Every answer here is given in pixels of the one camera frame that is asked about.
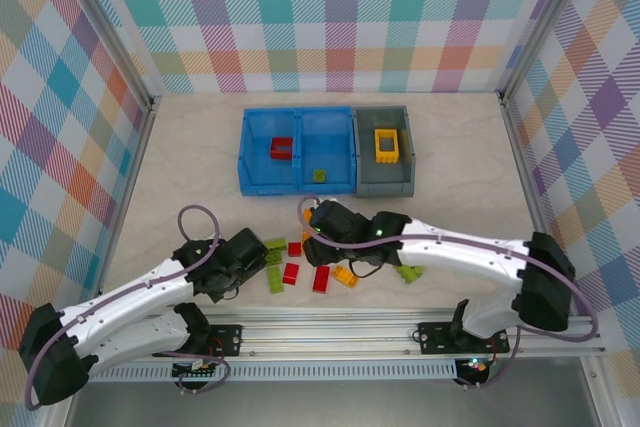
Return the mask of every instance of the green lego brick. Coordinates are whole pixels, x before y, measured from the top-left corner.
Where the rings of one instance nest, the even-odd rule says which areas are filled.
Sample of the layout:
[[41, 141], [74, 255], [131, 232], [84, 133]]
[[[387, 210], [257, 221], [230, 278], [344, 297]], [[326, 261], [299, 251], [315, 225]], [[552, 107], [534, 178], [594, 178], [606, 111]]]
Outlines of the green lego brick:
[[270, 250], [267, 254], [267, 265], [277, 265], [282, 263], [282, 254], [279, 250]]
[[282, 272], [280, 272], [279, 266], [273, 265], [271, 267], [267, 267], [267, 282], [269, 282], [269, 292], [272, 294], [284, 292]]
[[324, 184], [327, 180], [327, 173], [324, 170], [317, 169], [313, 171], [313, 181], [316, 184]]
[[269, 250], [287, 250], [287, 241], [284, 237], [265, 240], [264, 245], [266, 245]]
[[409, 267], [408, 265], [401, 265], [396, 267], [396, 272], [404, 279], [407, 284], [415, 282], [418, 277], [422, 275], [424, 267]]

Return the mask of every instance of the blue plastic tray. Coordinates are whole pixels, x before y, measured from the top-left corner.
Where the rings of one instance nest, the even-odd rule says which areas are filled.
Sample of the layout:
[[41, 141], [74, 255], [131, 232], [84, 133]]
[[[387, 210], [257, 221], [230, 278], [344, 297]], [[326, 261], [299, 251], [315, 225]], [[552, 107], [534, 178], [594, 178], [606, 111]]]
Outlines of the blue plastic tray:
[[[273, 137], [293, 137], [291, 160], [271, 160]], [[326, 172], [323, 184], [313, 182], [317, 169]], [[351, 107], [246, 109], [238, 179], [243, 195], [355, 193]]]

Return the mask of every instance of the purple cable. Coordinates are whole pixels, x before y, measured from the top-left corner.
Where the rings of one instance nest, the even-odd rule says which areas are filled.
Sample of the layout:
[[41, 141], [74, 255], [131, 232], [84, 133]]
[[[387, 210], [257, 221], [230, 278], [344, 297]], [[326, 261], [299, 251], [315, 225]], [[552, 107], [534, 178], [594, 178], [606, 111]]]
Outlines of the purple cable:
[[506, 372], [511, 368], [511, 364], [513, 360], [516, 358], [518, 354], [518, 349], [520, 347], [520, 337], [522, 334], [522, 330], [530, 332], [532, 334], [538, 335], [546, 335], [547, 337], [551, 337], [558, 340], [563, 340], [565, 342], [586, 342], [594, 338], [598, 333], [598, 318], [593, 310], [591, 302], [586, 298], [586, 296], [575, 286], [573, 282], [567, 279], [565, 276], [557, 272], [554, 268], [548, 266], [544, 262], [539, 261], [538, 259], [534, 259], [528, 255], [521, 254], [519, 252], [513, 252], [504, 247], [499, 247], [494, 244], [485, 244], [484, 242], [478, 242], [475, 240], [463, 239], [460, 237], [454, 237], [451, 235], [435, 235], [435, 234], [405, 234], [405, 235], [393, 235], [390, 237], [384, 237], [382, 239], [371, 240], [369, 242], [360, 242], [357, 244], [343, 244], [340, 242], [334, 242], [332, 240], [326, 239], [322, 237], [318, 232], [316, 232], [307, 222], [304, 220], [304, 214], [302, 206], [307, 200], [314, 200], [316, 202], [320, 202], [320, 198], [317, 195], [307, 195], [300, 199], [298, 202], [298, 220], [302, 225], [302, 228], [307, 232], [311, 237], [316, 239], [318, 242], [321, 242], [329, 247], [334, 247], [336, 249], [368, 249], [371, 247], [376, 247], [378, 245], [389, 244], [392, 242], [404, 242], [407, 240], [437, 240], [439, 242], [451, 242], [453, 244], [467, 245], [469, 247], [475, 247], [478, 249], [489, 250], [491, 252], [497, 252], [499, 254], [510, 255], [511, 257], [515, 257], [516, 259], [524, 260], [525, 262], [530, 263], [531, 265], [535, 265], [539, 269], [545, 271], [549, 275], [555, 277], [560, 282], [562, 282], [569, 290], [573, 296], [584, 305], [587, 315], [591, 317], [591, 331], [584, 335], [562, 335], [556, 334], [553, 332], [547, 332], [544, 330], [533, 329], [531, 327], [527, 327], [525, 325], [519, 325], [516, 327], [516, 342], [511, 351], [511, 356], [507, 360], [507, 364], [502, 368], [502, 370], [493, 377], [490, 381], [483, 384], [484, 387], [488, 387], [493, 385], [497, 380], [501, 379]]
[[[216, 216], [213, 215], [213, 212], [211, 212], [209, 209], [207, 209], [206, 207], [204, 207], [202, 205], [197, 205], [197, 204], [187, 205], [186, 207], [183, 207], [180, 210], [180, 212], [178, 213], [178, 229], [180, 229], [180, 233], [185, 238], [185, 240], [189, 241], [191, 239], [189, 238], [189, 236], [187, 236], [186, 232], [184, 231], [184, 227], [182, 226], [182, 216], [189, 210], [200, 210], [201, 212], [204, 212], [205, 214], [207, 214], [207, 216], [209, 216], [209, 218], [213, 222], [215, 233], [214, 233], [214, 236], [213, 236], [213, 243], [211, 244], [211, 247], [209, 248], [207, 253], [204, 255], [204, 257], [202, 257], [200, 260], [195, 262], [193, 265], [190, 265], [189, 267], [187, 267], [184, 270], [180, 270], [178, 272], [174, 272], [173, 274], [166, 275], [164, 277], [158, 277], [157, 279], [150, 280], [149, 281], [150, 285], [153, 286], [153, 285], [156, 285], [156, 284], [160, 284], [162, 282], [167, 282], [169, 280], [173, 280], [173, 279], [175, 279], [177, 277], [186, 276], [187, 274], [189, 274], [189, 272], [197, 269], [202, 264], [204, 264], [207, 260], [209, 260], [209, 258], [213, 255], [213, 251], [218, 246], [218, 241], [220, 240], [220, 225], [218, 224], [218, 219], [216, 219]], [[131, 287], [123, 290], [122, 292], [118, 292], [113, 297], [109, 297], [108, 299], [105, 299], [102, 302], [96, 303], [93, 307], [90, 307], [85, 312], [83, 312], [82, 316], [83, 317], [88, 317], [90, 315], [93, 315], [98, 310], [100, 310], [102, 307], [104, 307], [105, 305], [109, 305], [112, 302], [115, 302], [116, 300], [121, 299], [122, 297], [124, 297], [126, 295], [129, 295], [130, 293], [135, 292], [135, 291], [140, 290], [140, 289], [143, 289], [143, 288], [145, 288], [145, 289], [147, 288], [147, 285], [144, 282], [142, 282], [140, 284], [132, 285]], [[35, 359], [33, 360], [33, 364], [31, 364], [31, 369], [29, 369], [29, 373], [27, 375], [27, 382], [26, 382], [25, 389], [24, 389], [24, 405], [25, 405], [27, 410], [34, 411], [34, 410], [38, 410], [40, 407], [42, 407], [42, 405], [40, 403], [34, 404], [31, 401], [31, 391], [33, 390], [33, 382], [35, 380], [36, 372], [38, 371], [38, 368], [40, 367], [40, 363], [42, 362], [42, 359], [44, 358], [45, 354], [49, 351], [51, 346], [53, 344], [55, 344], [58, 341], [58, 339], [60, 339], [60, 337], [62, 337], [71, 328], [75, 327], [79, 323], [80, 323], [79, 320], [77, 318], [75, 318], [75, 319], [71, 320], [68, 324], [66, 324], [64, 327], [62, 327], [60, 330], [58, 330], [55, 334], [53, 334], [51, 336], [51, 338], [42, 346], [42, 349], [40, 349], [40, 351], [36, 355]]]
[[178, 377], [178, 387], [182, 389], [182, 392], [187, 392], [188, 394], [198, 395], [198, 394], [204, 394], [205, 392], [209, 392], [210, 390], [213, 390], [216, 387], [220, 387], [220, 385], [229, 378], [229, 375], [231, 375], [231, 366], [226, 360], [221, 359], [220, 357], [211, 357], [209, 355], [199, 355], [199, 354], [184, 354], [182, 352], [171, 352], [171, 351], [160, 352], [160, 353], [162, 355], [168, 355], [171, 357], [184, 357], [187, 359], [202, 359], [216, 365], [224, 365], [225, 367], [224, 375], [220, 380], [216, 380], [215, 382], [210, 382], [198, 390], [189, 390], [184, 385], [182, 385], [182, 379], [184, 379], [186, 374], [181, 374]]

